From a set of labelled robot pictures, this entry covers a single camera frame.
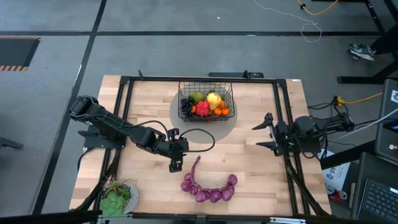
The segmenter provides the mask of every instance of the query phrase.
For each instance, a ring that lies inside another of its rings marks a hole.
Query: succulent
[[[123,182],[109,179],[103,192],[99,209],[105,217],[116,217],[124,213],[124,207],[130,202],[131,192],[129,186]]]
[[[123,214],[125,199],[118,196],[115,192],[110,192],[101,200],[99,209],[102,210],[104,217],[117,217]]]

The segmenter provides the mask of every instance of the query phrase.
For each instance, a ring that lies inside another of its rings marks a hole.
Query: orange
[[[224,108],[225,107],[225,101],[221,101],[220,105],[218,105],[220,108]]]
[[[223,108],[222,114],[223,115],[228,115],[229,114],[229,108]]]
[[[191,113],[195,113],[196,111],[197,111],[197,107],[196,106],[192,106]]]
[[[216,109],[214,109],[214,114],[215,115],[221,115],[223,113],[222,109],[217,107]]]

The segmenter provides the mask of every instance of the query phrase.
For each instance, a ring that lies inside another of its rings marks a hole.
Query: gray floor
[[[23,1],[0,0],[0,30],[91,30],[100,0]],[[295,1],[258,0],[313,22],[324,31],[375,31],[363,4],[338,3],[322,16],[309,16]],[[311,11],[327,2],[306,1]],[[382,1],[372,1],[388,29],[394,22]],[[99,30],[262,30],[300,31],[303,22],[262,10],[252,1],[108,1]],[[264,72],[270,78],[302,79],[309,105],[341,95],[347,101],[382,91],[378,85],[338,85],[340,75],[369,76],[392,61],[357,61],[345,51],[350,42],[374,38],[323,37],[308,44],[302,37],[157,36],[97,37],[79,94],[98,95],[103,75],[204,76],[208,72]],[[44,171],[60,118],[65,110],[88,37],[43,37],[27,72],[0,73],[0,136],[23,142],[21,151],[0,152],[0,217],[28,214]],[[349,107],[355,122],[377,118],[380,98]],[[329,111],[311,111],[327,117]],[[76,179],[76,162],[84,124],[71,122],[43,212],[67,211]],[[346,142],[361,144],[375,130],[355,134]],[[330,144],[332,151],[346,149]],[[333,213],[347,211],[333,207]]]

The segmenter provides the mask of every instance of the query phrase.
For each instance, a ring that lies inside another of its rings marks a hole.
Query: fruit basket
[[[232,83],[180,82],[178,84],[178,117],[183,121],[227,121],[233,116],[235,116],[235,107]]]

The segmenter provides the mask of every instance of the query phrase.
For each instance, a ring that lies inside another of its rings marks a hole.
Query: potted plant
[[[104,217],[118,217],[131,212],[138,203],[138,191],[132,184],[116,181],[113,178],[104,186],[99,203]]]

